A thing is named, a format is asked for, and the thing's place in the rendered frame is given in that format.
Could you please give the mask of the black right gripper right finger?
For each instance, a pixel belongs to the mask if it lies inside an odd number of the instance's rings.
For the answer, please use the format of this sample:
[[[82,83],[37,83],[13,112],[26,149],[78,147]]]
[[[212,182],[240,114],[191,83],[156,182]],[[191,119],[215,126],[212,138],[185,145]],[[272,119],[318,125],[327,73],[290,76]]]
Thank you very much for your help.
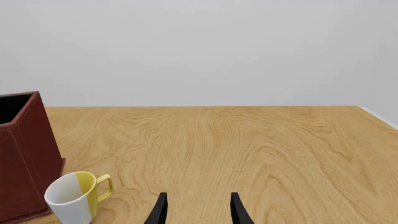
[[[233,224],[254,224],[237,192],[231,193],[230,210]]]

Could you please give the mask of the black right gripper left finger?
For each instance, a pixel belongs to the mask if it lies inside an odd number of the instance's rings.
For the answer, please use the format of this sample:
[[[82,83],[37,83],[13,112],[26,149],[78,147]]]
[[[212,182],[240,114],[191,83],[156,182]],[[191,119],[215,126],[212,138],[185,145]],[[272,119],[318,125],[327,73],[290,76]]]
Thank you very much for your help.
[[[161,192],[144,224],[165,224],[167,219],[167,193]]]

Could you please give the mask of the red-brown desk caddy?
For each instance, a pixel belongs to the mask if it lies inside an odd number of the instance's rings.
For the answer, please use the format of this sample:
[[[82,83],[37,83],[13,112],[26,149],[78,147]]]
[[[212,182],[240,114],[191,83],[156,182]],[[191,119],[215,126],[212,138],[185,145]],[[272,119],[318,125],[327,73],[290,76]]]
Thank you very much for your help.
[[[44,193],[64,165],[40,93],[0,95],[0,224],[51,214]]]

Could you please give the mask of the white and yellow mug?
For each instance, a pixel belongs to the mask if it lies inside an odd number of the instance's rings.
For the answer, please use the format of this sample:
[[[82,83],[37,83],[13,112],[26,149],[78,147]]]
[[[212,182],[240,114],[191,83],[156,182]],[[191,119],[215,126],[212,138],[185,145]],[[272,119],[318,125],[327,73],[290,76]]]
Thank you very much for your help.
[[[99,203],[113,192],[110,175],[95,177],[90,172],[77,171],[52,182],[44,199],[62,224],[90,224],[98,214]]]

